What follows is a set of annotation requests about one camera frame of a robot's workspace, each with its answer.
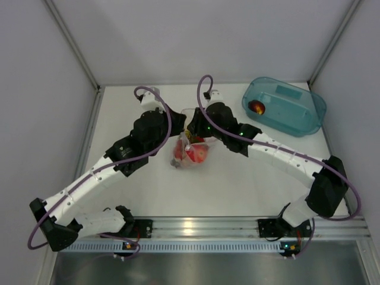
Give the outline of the clear zip top bag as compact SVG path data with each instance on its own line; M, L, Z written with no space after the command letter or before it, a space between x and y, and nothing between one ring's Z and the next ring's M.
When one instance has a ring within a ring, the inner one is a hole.
M184 130L178 135L172 150L170 164L176 169L189 168L205 162L210 151L216 145L215 138L201 138L191 134L188 125L195 109L183 109L181 114L186 116Z

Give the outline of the dark red fake peach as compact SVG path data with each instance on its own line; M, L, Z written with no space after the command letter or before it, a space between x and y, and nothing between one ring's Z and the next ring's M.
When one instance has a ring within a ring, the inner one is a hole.
M265 105L258 101L258 100L251 100L249 103L248 103L248 108L249 110L251 110L252 112L258 114L258 115L263 115L265 113Z

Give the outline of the red yellow fake cherry bunch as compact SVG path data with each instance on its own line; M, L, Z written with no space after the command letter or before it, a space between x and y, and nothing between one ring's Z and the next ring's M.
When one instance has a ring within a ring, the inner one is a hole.
M199 136L196 136L196 135L192 135L191 132L188 129L186 129L185 130L185 141L187 144L199 144L199 143L204 143L205 139L203 139Z

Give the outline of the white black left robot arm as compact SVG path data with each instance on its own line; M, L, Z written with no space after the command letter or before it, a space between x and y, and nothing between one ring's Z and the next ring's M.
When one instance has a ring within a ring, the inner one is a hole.
M83 214L81 210L91 198L145 166L168 138L184 130L185 121L183 113L173 110L144 112L129 135L115 142L69 187L48 199L34 199L30 209L51 250L62 251L76 240L92 235L130 237L135 219L126 207L119 205L92 214Z

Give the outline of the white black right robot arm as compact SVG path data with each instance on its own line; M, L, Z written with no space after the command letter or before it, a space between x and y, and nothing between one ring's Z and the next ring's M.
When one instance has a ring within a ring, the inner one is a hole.
M259 128L239 123L222 102L196 107L188 130L200 138L215 138L231 152L266 162L290 175L309 192L286 204L270 220L269 232L276 238L292 235L316 216L330 219L349 189L343 162L336 156L314 158L272 140Z

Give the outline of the red fake apple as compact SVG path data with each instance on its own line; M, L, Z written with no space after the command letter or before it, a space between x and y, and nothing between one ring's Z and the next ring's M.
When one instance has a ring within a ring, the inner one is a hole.
M178 140L173 150L173 158L181 162L182 167L195 166L205 162L209 146L206 143L187 144Z

